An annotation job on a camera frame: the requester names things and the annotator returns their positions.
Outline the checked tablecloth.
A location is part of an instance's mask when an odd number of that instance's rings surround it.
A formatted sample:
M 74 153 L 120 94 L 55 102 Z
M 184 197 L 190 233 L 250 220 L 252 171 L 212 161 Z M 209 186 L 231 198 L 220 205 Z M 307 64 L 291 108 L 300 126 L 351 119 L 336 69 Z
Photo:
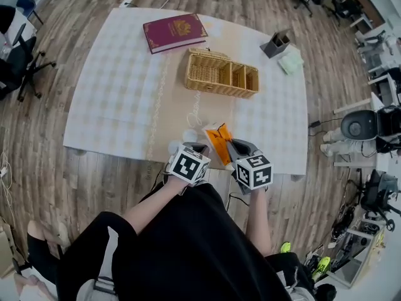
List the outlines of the checked tablecloth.
M 165 162 L 178 142 L 203 141 L 203 128 L 226 124 L 232 136 L 255 144 L 276 174 L 303 175 L 308 114 L 303 69 L 287 75 L 261 45 L 269 36 L 210 16 L 204 48 L 259 72 L 248 99 L 189 90 L 188 49 L 151 54 L 143 25 L 176 16 L 168 9 L 115 8 L 91 47 L 66 123 L 66 147 Z

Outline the person's left forearm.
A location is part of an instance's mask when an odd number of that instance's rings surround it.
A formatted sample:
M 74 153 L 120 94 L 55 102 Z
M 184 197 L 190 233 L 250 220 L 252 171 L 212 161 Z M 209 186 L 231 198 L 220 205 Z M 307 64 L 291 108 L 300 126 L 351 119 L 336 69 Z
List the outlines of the person's left forearm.
M 132 226 L 136 234 L 139 235 L 156 215 L 188 185 L 188 182 L 176 176 L 169 176 L 167 182 L 159 190 L 136 206 L 128 209 L 123 214 L 123 218 Z

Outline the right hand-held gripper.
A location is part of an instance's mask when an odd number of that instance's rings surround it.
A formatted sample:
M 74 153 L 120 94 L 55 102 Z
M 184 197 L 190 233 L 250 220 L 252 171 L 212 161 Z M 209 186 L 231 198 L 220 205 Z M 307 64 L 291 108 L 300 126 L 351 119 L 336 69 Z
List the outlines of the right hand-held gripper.
M 227 142 L 228 153 L 234 167 L 232 176 L 243 195 L 255 189 L 268 188 L 273 182 L 273 164 L 253 143 L 241 139 Z

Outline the person's black clothing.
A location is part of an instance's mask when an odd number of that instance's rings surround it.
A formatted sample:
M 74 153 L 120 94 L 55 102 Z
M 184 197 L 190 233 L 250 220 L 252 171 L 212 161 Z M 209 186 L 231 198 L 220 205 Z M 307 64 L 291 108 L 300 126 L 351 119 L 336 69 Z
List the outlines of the person's black clothing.
M 98 276 L 109 229 L 118 233 L 112 277 L 119 301 L 291 301 L 288 287 L 313 291 L 294 255 L 263 256 L 217 191 L 202 184 L 174 197 L 140 233 L 101 212 L 60 260 L 59 301 L 76 301 Z

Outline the blue chair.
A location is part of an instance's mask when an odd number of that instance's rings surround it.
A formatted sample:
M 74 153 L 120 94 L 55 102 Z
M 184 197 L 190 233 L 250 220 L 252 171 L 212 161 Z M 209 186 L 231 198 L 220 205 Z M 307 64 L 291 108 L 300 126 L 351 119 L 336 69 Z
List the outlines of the blue chair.
M 43 21 L 41 20 L 41 18 L 38 16 L 38 14 L 35 11 L 35 8 L 36 8 L 35 0 L 17 0 L 16 7 L 21 10 L 21 13 L 26 18 L 29 18 L 32 14 L 34 14 L 35 17 L 37 18 L 37 20 L 41 24 L 44 24 Z

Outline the grey pen holder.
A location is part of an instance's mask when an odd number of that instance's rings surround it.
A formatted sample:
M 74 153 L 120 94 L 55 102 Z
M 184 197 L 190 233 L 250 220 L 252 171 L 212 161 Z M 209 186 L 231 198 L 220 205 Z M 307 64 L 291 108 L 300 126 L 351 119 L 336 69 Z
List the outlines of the grey pen holder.
M 290 39 L 288 38 L 289 31 L 290 29 L 288 28 L 275 32 L 267 43 L 260 46 L 260 49 L 268 58 L 273 58 L 282 53 L 290 45 Z

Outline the wicker basket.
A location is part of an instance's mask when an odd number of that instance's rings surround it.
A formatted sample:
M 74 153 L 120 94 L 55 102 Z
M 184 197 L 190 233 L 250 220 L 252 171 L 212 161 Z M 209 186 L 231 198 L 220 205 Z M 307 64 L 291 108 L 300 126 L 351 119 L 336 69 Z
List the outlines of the wicker basket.
M 189 48 L 184 85 L 200 92 L 251 98 L 259 92 L 259 71 L 223 53 Z

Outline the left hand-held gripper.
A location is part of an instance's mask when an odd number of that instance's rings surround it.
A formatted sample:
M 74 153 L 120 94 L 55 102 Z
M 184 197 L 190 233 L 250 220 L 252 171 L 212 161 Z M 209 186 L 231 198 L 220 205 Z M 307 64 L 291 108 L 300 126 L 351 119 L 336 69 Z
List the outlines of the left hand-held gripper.
M 208 145 L 184 142 L 169 159 L 168 176 L 176 176 L 193 186 L 204 177 L 210 162 Z

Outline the person's right forearm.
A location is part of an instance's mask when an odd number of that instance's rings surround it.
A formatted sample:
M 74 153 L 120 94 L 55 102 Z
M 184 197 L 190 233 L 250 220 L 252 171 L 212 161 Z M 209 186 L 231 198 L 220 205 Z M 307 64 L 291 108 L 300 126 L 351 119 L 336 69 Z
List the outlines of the person's right forearm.
M 246 236 L 262 256 L 271 254 L 271 235 L 268 223 L 268 195 L 263 188 L 251 192 Z

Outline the orange packet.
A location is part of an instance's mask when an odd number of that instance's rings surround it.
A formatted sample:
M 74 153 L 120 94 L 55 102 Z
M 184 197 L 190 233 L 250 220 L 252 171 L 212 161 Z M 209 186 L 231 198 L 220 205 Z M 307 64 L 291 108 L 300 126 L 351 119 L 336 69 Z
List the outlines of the orange packet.
M 227 143 L 232 140 L 232 134 L 226 123 L 206 125 L 202 131 L 210 147 L 209 158 L 214 169 L 227 169 L 232 163 Z

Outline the white equipment shelf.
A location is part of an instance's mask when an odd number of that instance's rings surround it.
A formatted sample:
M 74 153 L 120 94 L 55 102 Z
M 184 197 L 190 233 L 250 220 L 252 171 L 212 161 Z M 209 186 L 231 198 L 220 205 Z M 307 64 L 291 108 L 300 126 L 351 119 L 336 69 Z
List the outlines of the white equipment shelf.
M 376 267 L 385 249 L 384 221 L 363 218 L 358 226 L 348 228 L 328 277 L 350 289 Z

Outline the maroon hardcover book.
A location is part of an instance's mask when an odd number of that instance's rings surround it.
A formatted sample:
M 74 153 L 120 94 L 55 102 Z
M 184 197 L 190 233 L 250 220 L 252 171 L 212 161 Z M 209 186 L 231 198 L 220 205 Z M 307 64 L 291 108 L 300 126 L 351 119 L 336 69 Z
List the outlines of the maroon hardcover book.
M 203 43 L 207 31 L 197 14 L 184 14 L 143 24 L 151 54 Z

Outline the dark round-shell backpack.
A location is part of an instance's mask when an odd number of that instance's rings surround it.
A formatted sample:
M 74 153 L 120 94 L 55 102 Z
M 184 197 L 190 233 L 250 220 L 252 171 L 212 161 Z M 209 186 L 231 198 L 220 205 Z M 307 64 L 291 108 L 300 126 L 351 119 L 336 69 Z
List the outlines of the dark round-shell backpack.
M 401 107 L 351 112 L 343 117 L 340 129 L 346 139 L 357 142 L 363 157 L 401 151 Z

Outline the white desk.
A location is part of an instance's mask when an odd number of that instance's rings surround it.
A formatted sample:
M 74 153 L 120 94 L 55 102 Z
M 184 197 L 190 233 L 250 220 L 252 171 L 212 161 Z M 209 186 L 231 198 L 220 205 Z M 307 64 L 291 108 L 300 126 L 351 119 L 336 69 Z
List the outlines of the white desk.
M 356 108 L 366 105 L 369 105 L 371 110 L 380 110 L 381 108 L 384 108 L 384 104 L 382 103 L 382 101 L 372 92 L 370 98 L 334 109 L 333 114 L 336 115 L 341 112 L 345 112 L 347 110 L 354 110 Z

